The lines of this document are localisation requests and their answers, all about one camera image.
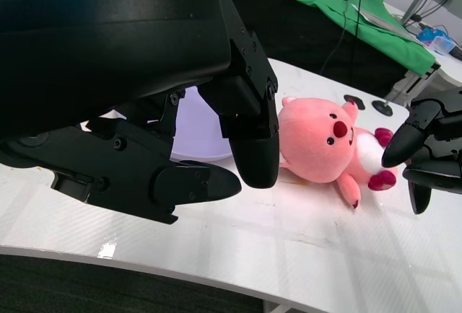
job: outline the robotic arm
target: robotic arm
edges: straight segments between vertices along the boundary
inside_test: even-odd
[[[244,182],[276,182],[278,84],[231,0],[0,0],[0,19],[2,164],[171,224],[176,205],[241,190],[221,167],[170,161],[178,103],[197,85]],[[98,117],[109,110],[126,119]]]
[[[462,194],[462,88],[413,100],[382,161],[408,164],[403,176],[416,214],[428,207],[432,189]]]

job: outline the pink plush toy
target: pink plush toy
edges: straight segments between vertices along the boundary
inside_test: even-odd
[[[387,190],[396,184],[397,169],[384,169],[383,149],[393,133],[375,134],[355,128],[358,107],[343,107],[314,98],[287,97],[279,113],[280,167],[316,183],[337,181],[345,200],[354,208],[361,201],[360,185]]]

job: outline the plush toy arm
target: plush toy arm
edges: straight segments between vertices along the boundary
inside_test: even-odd
[[[356,122],[356,118],[358,117],[358,105],[354,101],[348,101],[341,107],[346,111],[348,116],[352,119],[353,123]]]
[[[343,173],[337,178],[337,183],[347,203],[353,206],[353,208],[358,207],[359,201],[361,200],[361,191],[354,178]]]

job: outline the glossy table surface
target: glossy table surface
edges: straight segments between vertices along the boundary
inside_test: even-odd
[[[357,125],[396,130],[376,97],[271,61],[284,96],[339,104],[360,97]],[[217,162],[235,170],[232,159]],[[238,291],[309,312],[459,312],[462,200],[435,193],[411,211],[403,178],[380,193],[363,190],[352,210],[333,185],[301,185],[281,170],[270,190],[177,207],[172,226],[87,206],[49,188],[40,168],[0,166],[0,253],[113,266]]]

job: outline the green cloth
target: green cloth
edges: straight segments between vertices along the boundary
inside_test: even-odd
[[[359,0],[296,0],[308,6],[318,7],[327,17],[339,26],[344,26],[344,13],[346,15],[346,30],[356,32],[357,10],[351,4],[358,4]],[[361,9],[374,14],[382,20],[397,27],[398,21],[391,16],[383,0],[361,0]],[[401,37],[393,32],[384,30],[359,18],[358,38],[386,54],[415,74],[423,76],[432,67],[435,57],[422,46],[412,40]]]

